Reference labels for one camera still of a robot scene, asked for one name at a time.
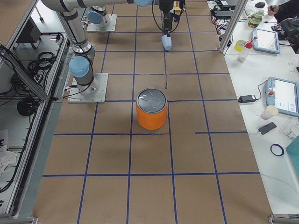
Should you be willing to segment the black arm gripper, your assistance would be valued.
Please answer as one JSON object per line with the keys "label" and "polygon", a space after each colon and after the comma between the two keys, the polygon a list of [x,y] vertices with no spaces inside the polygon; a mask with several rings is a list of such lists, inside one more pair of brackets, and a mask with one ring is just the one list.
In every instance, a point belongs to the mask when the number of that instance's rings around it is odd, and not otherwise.
{"label": "black arm gripper", "polygon": [[169,12],[173,10],[174,0],[159,0],[159,9],[163,12],[163,35],[170,37],[172,30],[172,16]]}

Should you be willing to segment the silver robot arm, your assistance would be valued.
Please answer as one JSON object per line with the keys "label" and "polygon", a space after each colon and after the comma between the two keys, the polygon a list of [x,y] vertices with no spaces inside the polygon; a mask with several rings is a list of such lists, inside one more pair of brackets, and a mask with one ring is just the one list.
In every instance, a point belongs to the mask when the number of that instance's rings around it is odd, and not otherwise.
{"label": "silver robot arm", "polygon": [[95,48],[87,40],[77,9],[115,4],[136,4],[141,7],[160,5],[157,0],[43,0],[42,3],[57,12],[70,38],[75,56],[70,61],[69,69],[77,82],[79,93],[84,95],[96,93],[100,84],[93,73]]}
{"label": "silver robot arm", "polygon": [[[172,32],[172,17],[174,1],[172,0],[129,0],[128,3],[135,3],[138,6],[145,7],[147,5],[158,5],[163,12],[162,27],[159,29],[163,33],[163,37],[170,37]],[[108,14],[106,6],[93,6],[89,8],[87,16],[88,32],[111,32],[115,31],[117,15]]]}

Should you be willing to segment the person's hand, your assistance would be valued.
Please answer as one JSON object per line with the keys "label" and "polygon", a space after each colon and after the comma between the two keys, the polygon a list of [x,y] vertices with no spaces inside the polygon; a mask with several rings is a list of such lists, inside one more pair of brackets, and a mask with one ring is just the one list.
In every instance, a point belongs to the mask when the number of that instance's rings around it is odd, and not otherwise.
{"label": "person's hand", "polygon": [[268,6],[267,8],[267,14],[269,16],[274,16],[278,13],[279,11],[279,6],[278,5],[271,5],[271,6]]}

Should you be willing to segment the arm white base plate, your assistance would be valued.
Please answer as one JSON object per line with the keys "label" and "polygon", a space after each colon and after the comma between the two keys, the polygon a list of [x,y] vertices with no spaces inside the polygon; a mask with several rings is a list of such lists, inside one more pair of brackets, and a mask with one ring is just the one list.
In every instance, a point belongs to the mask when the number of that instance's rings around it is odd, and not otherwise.
{"label": "arm white base plate", "polygon": [[100,14],[89,13],[87,15],[89,20],[87,26],[87,32],[114,32],[116,28],[117,15],[106,14],[101,16]]}
{"label": "arm white base plate", "polygon": [[95,73],[92,84],[85,90],[83,86],[76,86],[75,78],[72,80],[72,85],[76,87],[70,89],[70,97],[68,103],[104,103],[106,99],[108,73]]}

